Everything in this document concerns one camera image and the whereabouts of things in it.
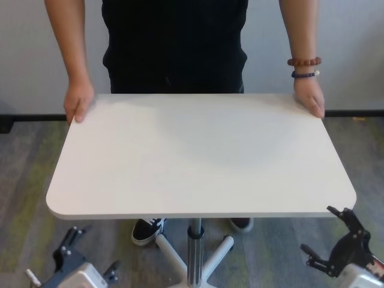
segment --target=wooden bead bracelet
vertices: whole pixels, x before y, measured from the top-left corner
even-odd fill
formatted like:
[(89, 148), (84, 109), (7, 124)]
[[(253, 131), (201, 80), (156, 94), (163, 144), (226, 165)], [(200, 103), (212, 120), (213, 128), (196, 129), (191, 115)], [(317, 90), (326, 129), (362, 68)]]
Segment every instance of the wooden bead bracelet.
[(294, 67), (303, 67), (303, 66), (316, 66), (321, 64), (322, 59), (320, 57), (316, 57), (314, 59), (289, 59), (288, 65)]

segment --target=black sneaker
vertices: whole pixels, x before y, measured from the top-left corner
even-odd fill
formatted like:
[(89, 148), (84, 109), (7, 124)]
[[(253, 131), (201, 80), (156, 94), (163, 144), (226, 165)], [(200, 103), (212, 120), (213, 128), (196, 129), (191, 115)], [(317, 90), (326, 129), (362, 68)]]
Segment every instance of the black sneaker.
[(236, 231), (241, 233), (247, 233), (253, 228), (253, 218), (231, 218), (230, 224)]
[(131, 239), (137, 246), (145, 246), (163, 231), (164, 218), (139, 219), (132, 231)]

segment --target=hand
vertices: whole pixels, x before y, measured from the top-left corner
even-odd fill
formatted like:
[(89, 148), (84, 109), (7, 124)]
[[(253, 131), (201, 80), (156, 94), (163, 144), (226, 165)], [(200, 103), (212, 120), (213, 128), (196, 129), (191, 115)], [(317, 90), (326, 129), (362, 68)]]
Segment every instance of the hand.
[(83, 122), (93, 98), (94, 88), (91, 81), (70, 79), (64, 101), (68, 125), (71, 124), (73, 117), (76, 122)]
[(295, 79), (296, 98), (316, 117), (324, 118), (324, 95), (315, 77)]

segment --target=wrist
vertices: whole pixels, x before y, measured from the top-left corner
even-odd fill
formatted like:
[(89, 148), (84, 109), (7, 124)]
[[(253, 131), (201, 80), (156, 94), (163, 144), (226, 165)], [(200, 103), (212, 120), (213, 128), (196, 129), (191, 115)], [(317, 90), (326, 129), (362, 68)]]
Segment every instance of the wrist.
[(70, 84), (91, 84), (91, 79), (88, 73), (71, 73), (68, 74)]
[(309, 73), (314, 73), (316, 70), (315, 66), (300, 66), (300, 67), (295, 67), (295, 73), (296, 74), (309, 74)]

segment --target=table base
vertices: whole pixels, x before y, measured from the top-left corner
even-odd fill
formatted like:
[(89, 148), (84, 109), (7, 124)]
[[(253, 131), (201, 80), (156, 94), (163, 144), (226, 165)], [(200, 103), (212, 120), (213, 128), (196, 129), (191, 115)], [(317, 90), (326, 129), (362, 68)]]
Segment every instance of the table base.
[[(162, 234), (160, 234), (156, 237), (156, 243), (159, 246), (160, 250), (167, 257), (168, 261), (174, 267), (175, 271), (178, 273), (178, 275), (180, 277), (180, 280), (182, 281), (180, 284), (177, 284), (177, 285), (172, 286), (170, 288), (191, 288), (191, 287), (215, 288), (214, 286), (209, 285), (207, 283), (207, 280), (208, 280), (209, 276), (211, 276), (211, 274), (215, 271), (216, 267), (223, 260), (223, 258), (228, 253), (228, 251), (233, 247), (234, 240), (231, 236), (225, 237), (225, 239), (220, 244), (220, 246), (217, 248), (217, 250), (208, 259), (208, 261), (203, 265), (203, 267), (201, 269), (201, 279), (197, 280), (197, 282), (199, 283), (198, 285), (188, 283), (188, 275), (187, 275), (188, 268), (187, 268), (186, 264), (180, 258), (180, 256), (177, 254), (175, 249), (173, 249), (173, 247), (168, 242), (168, 240)], [(192, 257), (194, 257), (195, 255), (198, 255), (198, 254), (200, 254), (200, 253), (193, 253)]]

